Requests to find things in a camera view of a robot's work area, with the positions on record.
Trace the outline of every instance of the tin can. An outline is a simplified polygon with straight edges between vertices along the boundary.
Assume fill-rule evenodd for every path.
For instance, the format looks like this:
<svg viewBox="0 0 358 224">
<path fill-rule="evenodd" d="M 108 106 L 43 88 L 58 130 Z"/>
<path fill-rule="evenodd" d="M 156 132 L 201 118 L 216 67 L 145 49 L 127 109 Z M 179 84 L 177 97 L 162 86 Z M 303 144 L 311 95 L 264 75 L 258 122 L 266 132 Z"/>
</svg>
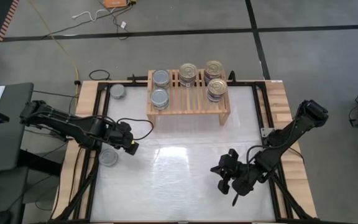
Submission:
<svg viewBox="0 0 358 224">
<path fill-rule="evenodd" d="M 208 61 L 204 68 L 204 80 L 208 84 L 214 78 L 221 78 L 223 72 L 223 65 L 217 60 Z"/>
<path fill-rule="evenodd" d="M 166 70 L 156 70 L 153 72 L 153 83 L 159 88 L 169 88 L 170 77 Z"/>
<path fill-rule="evenodd" d="M 181 86 L 191 87 L 196 81 L 198 75 L 198 69 L 196 65 L 191 63 L 183 64 L 179 68 L 179 81 Z"/>
<path fill-rule="evenodd" d="M 119 100 L 125 96 L 125 87 L 121 84 L 114 84 L 110 88 L 110 95 L 116 100 Z"/>
<path fill-rule="evenodd" d="M 227 83 L 220 79 L 214 78 L 208 83 L 207 98 L 214 103 L 219 102 L 227 92 Z"/>
<path fill-rule="evenodd" d="M 157 110 L 165 110 L 169 105 L 169 93 L 163 88 L 154 89 L 150 94 L 150 99 Z"/>
</svg>

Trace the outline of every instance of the yellow cable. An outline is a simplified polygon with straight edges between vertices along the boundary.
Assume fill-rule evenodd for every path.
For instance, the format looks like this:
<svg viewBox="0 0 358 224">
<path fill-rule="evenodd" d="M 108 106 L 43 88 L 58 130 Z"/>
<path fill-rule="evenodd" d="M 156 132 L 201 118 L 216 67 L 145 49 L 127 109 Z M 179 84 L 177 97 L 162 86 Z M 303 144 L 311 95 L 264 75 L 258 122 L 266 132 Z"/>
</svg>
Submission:
<svg viewBox="0 0 358 224">
<path fill-rule="evenodd" d="M 35 10 L 35 12 L 38 14 L 38 16 L 40 17 L 41 21 L 43 22 L 44 26 L 48 29 L 49 31 L 49 35 L 51 36 L 51 38 L 59 45 L 59 47 L 64 51 L 64 53 L 68 56 L 68 58 L 71 61 L 71 64 L 73 65 L 74 69 L 75 69 L 75 73 L 77 76 L 76 80 L 80 79 L 80 76 L 78 74 L 78 69 L 77 66 L 75 65 L 75 61 L 73 60 L 73 58 L 70 56 L 70 54 L 66 51 L 66 49 L 61 45 L 61 43 L 59 43 L 59 41 L 57 41 L 57 39 L 55 39 L 55 37 L 52 34 L 52 31 L 49 29 L 48 24 L 45 22 L 44 18 L 41 16 L 41 13 L 38 11 L 38 9 L 34 6 L 34 4 L 32 3 L 32 0 L 28 0 L 28 2 L 30 3 L 30 5 L 32 6 L 32 8 Z M 78 96 L 78 85 L 75 85 L 75 96 Z M 78 104 L 78 98 L 75 99 L 75 108 L 77 107 Z"/>
</svg>

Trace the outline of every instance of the desk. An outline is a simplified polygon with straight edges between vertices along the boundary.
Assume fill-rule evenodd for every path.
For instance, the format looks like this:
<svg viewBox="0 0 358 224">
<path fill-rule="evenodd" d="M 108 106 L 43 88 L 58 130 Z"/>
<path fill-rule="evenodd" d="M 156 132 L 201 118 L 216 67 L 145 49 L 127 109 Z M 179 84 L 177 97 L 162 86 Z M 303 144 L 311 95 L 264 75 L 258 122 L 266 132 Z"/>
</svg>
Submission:
<svg viewBox="0 0 358 224">
<path fill-rule="evenodd" d="M 267 96 L 269 100 L 270 110 L 273 116 L 273 123 L 276 128 L 283 128 L 288 123 L 292 121 L 290 108 L 288 106 L 287 96 L 285 94 L 284 84 L 281 81 L 257 81 L 257 82 L 265 82 L 267 89 Z M 78 100 L 78 106 L 76 108 L 76 115 L 78 116 L 90 116 L 93 112 L 94 101 L 96 98 L 96 90 L 97 90 L 98 82 L 97 81 L 85 81 L 83 82 L 80 97 Z M 99 105 L 99 112 L 101 113 L 101 109 L 103 108 L 103 99 L 101 97 L 101 104 Z M 267 114 L 265 112 L 265 105 L 262 98 L 262 94 L 259 94 L 260 107 L 262 110 L 262 117 L 267 126 Z M 300 152 L 300 147 L 298 143 L 292 145 L 292 148 Z M 70 190 L 71 183 L 73 181 L 73 172 L 75 170 L 75 162 L 78 154 L 78 144 L 75 141 L 71 141 L 68 144 L 65 161 L 63 162 L 63 169 L 61 173 L 61 187 L 60 187 L 60 196 L 57 203 L 57 208 L 54 213 L 54 217 L 57 217 L 63 209 L 68 205 L 70 198 Z M 76 172 L 74 175 L 74 185 L 73 185 L 73 193 L 78 188 L 78 183 L 80 180 L 81 168 L 84 162 L 85 151 L 82 150 L 80 152 L 78 162 L 76 165 Z M 91 154 L 91 160 L 89 162 L 89 168 L 92 166 L 94 158 L 94 152 Z M 285 173 L 285 178 L 287 181 L 287 186 L 289 191 L 292 193 L 297 202 L 305 209 L 305 211 L 315 217 L 316 212 L 314 209 L 313 199 L 311 197 L 311 192 L 309 188 L 308 179 L 305 172 L 305 167 L 302 163 L 302 160 L 296 154 L 287 151 L 282 156 L 283 169 Z M 89 189 L 85 192 L 80 210 L 80 218 L 85 217 L 86 212 L 86 203 L 88 201 L 88 193 Z M 283 197 L 278 191 L 278 200 L 279 206 L 281 210 L 281 216 L 283 218 L 285 215 L 285 207 L 283 205 Z"/>
<path fill-rule="evenodd" d="M 0 212 L 23 194 L 28 171 L 28 168 L 20 167 L 0 172 Z M 22 202 L 23 197 L 9 210 L 12 215 L 11 224 L 22 223 Z"/>
<path fill-rule="evenodd" d="M 31 100 L 33 83 L 21 83 L 5 86 L 0 99 L 0 113 L 9 117 L 9 122 L 0 124 L 0 171 L 27 166 L 33 170 L 60 174 L 61 165 L 20 150 L 24 125 L 20 124 L 20 113 Z"/>
</svg>

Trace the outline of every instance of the silver can lid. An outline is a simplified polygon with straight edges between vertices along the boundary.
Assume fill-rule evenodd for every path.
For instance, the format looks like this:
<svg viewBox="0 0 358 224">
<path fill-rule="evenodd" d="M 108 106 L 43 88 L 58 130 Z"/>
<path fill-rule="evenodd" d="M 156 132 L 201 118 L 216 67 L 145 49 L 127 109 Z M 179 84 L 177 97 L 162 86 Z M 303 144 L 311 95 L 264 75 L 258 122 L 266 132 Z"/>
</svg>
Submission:
<svg viewBox="0 0 358 224">
<path fill-rule="evenodd" d="M 183 78 L 193 79 L 198 74 L 198 69 L 196 65 L 193 65 L 192 63 L 186 63 L 179 68 L 179 74 Z"/>
<path fill-rule="evenodd" d="M 169 82 L 169 73 L 166 70 L 157 70 L 153 72 L 153 82 L 156 84 L 167 84 Z"/>
<path fill-rule="evenodd" d="M 100 152 L 100 164 L 111 167 L 118 161 L 118 153 L 114 149 L 105 149 Z"/>
<path fill-rule="evenodd" d="M 115 84 L 110 88 L 110 95 L 114 99 L 120 99 L 125 96 L 125 87 L 121 84 Z"/>
<path fill-rule="evenodd" d="M 205 65 L 205 71 L 211 76 L 218 76 L 223 72 L 223 65 L 217 60 L 208 61 Z"/>
<path fill-rule="evenodd" d="M 168 103 L 168 92 L 162 88 L 156 88 L 150 95 L 150 99 L 155 106 L 165 106 Z"/>
<path fill-rule="evenodd" d="M 223 95 L 227 91 L 227 83 L 220 78 L 214 78 L 208 83 L 208 91 L 215 95 Z"/>
</svg>

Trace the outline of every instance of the wooden rack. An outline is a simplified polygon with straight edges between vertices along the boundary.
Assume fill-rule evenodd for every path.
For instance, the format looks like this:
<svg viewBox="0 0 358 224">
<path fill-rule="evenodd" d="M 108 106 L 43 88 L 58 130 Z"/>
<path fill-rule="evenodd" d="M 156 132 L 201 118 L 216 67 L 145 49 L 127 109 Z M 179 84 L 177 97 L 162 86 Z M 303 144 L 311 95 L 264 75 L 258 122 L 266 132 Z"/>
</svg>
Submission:
<svg viewBox="0 0 358 224">
<path fill-rule="evenodd" d="M 204 69 L 198 70 L 196 83 L 192 87 L 180 85 L 179 70 L 168 70 L 170 74 L 169 106 L 165 110 L 156 110 L 150 99 L 150 94 L 155 88 L 153 84 L 153 72 L 149 70 L 147 79 L 147 117 L 155 124 L 155 117 L 159 115 L 178 115 L 178 114 L 218 114 L 220 125 L 224 125 L 230 115 L 230 101 L 228 91 L 224 94 L 219 103 L 210 102 L 206 96 L 207 86 L 204 80 Z"/>
</svg>

